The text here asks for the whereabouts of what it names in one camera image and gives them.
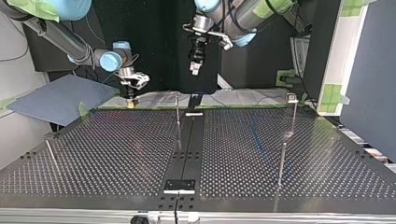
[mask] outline cable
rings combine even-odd
[[[267,6],[271,9],[271,11],[273,11],[276,15],[278,16],[285,16],[286,14],[288,14],[291,9],[293,8],[293,4],[291,4],[291,7],[288,8],[288,10],[286,10],[285,12],[281,13],[278,10],[276,10],[274,8],[274,6],[271,4],[270,0],[265,0],[265,3],[267,4]]]
[[[12,22],[12,20],[10,18],[7,18],[9,23],[11,23],[11,25],[15,28],[15,30],[18,31],[18,33],[20,33],[23,37],[26,37],[26,35],[23,33],[23,31],[21,31],[17,25],[14,24],[14,22]]]
[[[266,2],[267,2],[268,7],[269,7],[276,15],[278,15],[278,16],[284,16],[285,14],[287,14],[288,12],[290,12],[291,9],[292,9],[292,5],[291,5],[291,6],[288,8],[288,10],[286,10],[286,11],[284,12],[284,14],[281,14],[281,13],[279,13],[279,12],[271,5],[271,3],[269,2],[269,0],[266,0]],[[233,10],[235,9],[235,7],[231,8],[232,3],[233,3],[233,0],[228,0],[228,8],[230,8],[230,11],[233,11]],[[237,8],[237,9],[235,10],[235,13],[234,13],[234,14],[231,13],[231,20],[233,21],[233,24],[234,24],[240,31],[242,31],[243,33],[245,33],[245,34],[257,34],[257,33],[260,33],[260,32],[262,32],[262,31],[264,31],[264,30],[271,24],[271,22],[268,22],[268,24],[265,25],[264,27],[262,27],[260,30],[257,30],[257,31],[249,31],[249,30],[243,28],[243,27],[239,24],[238,20],[237,20],[236,17],[235,17],[236,14],[237,14],[237,12],[238,12],[238,9],[239,9],[239,8]]]
[[[15,58],[11,58],[11,59],[4,59],[4,60],[0,60],[0,63],[6,63],[6,62],[11,62],[11,61],[15,61],[15,60],[18,60],[18,59],[21,59],[21,58],[23,58],[28,52],[29,52],[29,46],[28,46],[28,44],[27,44],[27,41],[26,41],[26,51],[22,54],[22,55],[20,55],[20,56],[18,56],[18,57],[15,57]]]
[[[28,44],[28,42],[27,42],[26,35],[25,35],[20,29],[18,29],[18,27],[14,24],[14,22],[12,22],[12,20],[10,20],[9,18],[7,18],[7,19],[8,19],[8,21],[9,21],[9,23],[11,23],[12,26],[15,28],[15,30],[16,30],[18,33],[20,33],[23,37],[25,37],[25,40],[26,40],[26,50],[25,50],[25,52],[24,52],[22,55],[17,56],[17,57],[15,57],[15,58],[11,58],[11,59],[3,59],[3,60],[0,60],[0,63],[6,63],[6,62],[16,61],[16,60],[18,60],[18,59],[23,58],[23,57],[29,52],[29,44]]]
[[[243,27],[239,24],[238,20],[237,20],[236,17],[235,17],[236,13],[238,12],[238,8],[232,7],[232,4],[233,4],[233,0],[228,0],[228,8],[229,8],[230,11],[231,11],[231,14],[230,14],[231,20],[233,21],[233,24],[234,24],[240,31],[242,31],[243,33],[245,33],[245,34],[257,34],[257,33],[259,33],[259,32],[262,32],[263,30],[265,30],[265,29],[268,27],[269,24],[266,25],[266,26],[264,26],[264,27],[261,28],[260,30],[257,30],[257,31],[249,31],[249,30],[243,28]]]
[[[294,24],[293,24],[294,29],[295,29],[296,26],[297,26],[297,20],[298,20],[298,13],[299,13],[299,11],[300,11],[300,5],[299,5],[298,8],[297,8],[296,17],[295,17],[295,20],[294,20]],[[314,101],[313,101],[313,98],[311,97],[311,95],[310,95],[309,92],[308,92],[308,89],[307,89],[306,86],[305,86],[304,79],[303,79],[303,77],[302,77],[301,74],[300,74],[300,67],[299,67],[299,64],[298,64],[298,61],[297,61],[297,47],[296,47],[296,39],[295,39],[295,37],[293,37],[293,46],[294,46],[293,57],[294,57],[294,60],[296,61],[297,76],[300,78],[301,83],[303,84],[304,91],[305,91],[306,94],[308,95],[309,100],[311,100],[311,103],[312,103],[312,105],[314,106],[315,110],[318,111],[318,106],[315,105],[315,103],[314,103]]]
[[[111,77],[113,77],[114,75],[116,75],[117,72],[113,72],[110,76],[108,76],[107,78],[105,78],[105,80],[103,80],[102,84],[105,84]]]
[[[103,40],[101,37],[99,37],[99,36],[93,31],[93,29],[91,28],[90,21],[88,20],[88,14],[87,14],[87,16],[85,16],[85,20],[86,20],[86,22],[87,22],[88,28],[90,29],[91,33],[92,33],[98,40],[100,40],[102,43],[105,44],[105,43],[106,43],[105,40]]]

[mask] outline white cable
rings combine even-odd
[[[100,40],[102,43],[105,44],[105,43],[106,43],[105,40],[103,40],[101,37],[99,37],[99,36],[93,31],[93,29],[91,28],[90,21],[88,20],[88,14],[85,16],[85,20],[87,21],[87,25],[88,25],[88,28],[90,29],[91,33],[92,33],[98,40]]]

